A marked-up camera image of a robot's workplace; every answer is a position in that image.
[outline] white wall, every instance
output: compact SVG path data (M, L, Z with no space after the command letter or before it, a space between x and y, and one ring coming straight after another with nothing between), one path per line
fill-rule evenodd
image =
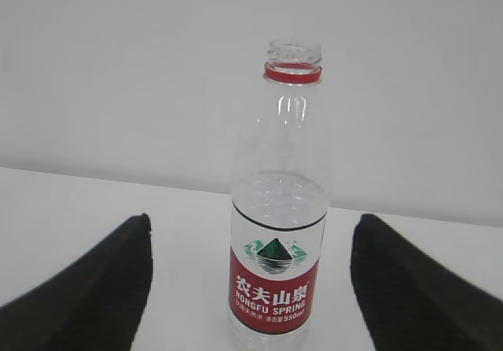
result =
M0 0L0 165L227 192L290 35L325 48L337 205L503 225L503 0Z

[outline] water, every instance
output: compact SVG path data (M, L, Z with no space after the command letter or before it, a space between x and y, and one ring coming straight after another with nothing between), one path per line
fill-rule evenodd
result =
M266 172L253 174L237 182L233 187L235 207L254 222L277 229L298 229L313 224L323 218L329 206L328 196L314 182L296 174ZM233 239L239 237L240 227L233 218ZM324 224L302 231L318 253L321 248ZM265 335L243 325L229 310L229 330L231 339L239 350L248 351L290 351L301 349L307 334L308 322L294 331L282 335Z

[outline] bottle mouth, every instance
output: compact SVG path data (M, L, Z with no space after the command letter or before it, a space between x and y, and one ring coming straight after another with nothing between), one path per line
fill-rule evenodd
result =
M321 79L321 46L316 42L277 39L267 51L268 79L287 84L311 84Z

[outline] red label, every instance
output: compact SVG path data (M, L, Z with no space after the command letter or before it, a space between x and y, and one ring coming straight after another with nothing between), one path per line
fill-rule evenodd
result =
M318 262L290 280L264 279L230 251L229 305L237 319L264 334L294 331L309 318Z

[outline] black object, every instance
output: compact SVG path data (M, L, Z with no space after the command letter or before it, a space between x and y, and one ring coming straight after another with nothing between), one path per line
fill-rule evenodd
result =
M351 279L377 351L503 350L503 302L374 215L354 230Z
M0 308L0 351L129 350L152 267L149 217L132 217L58 275Z

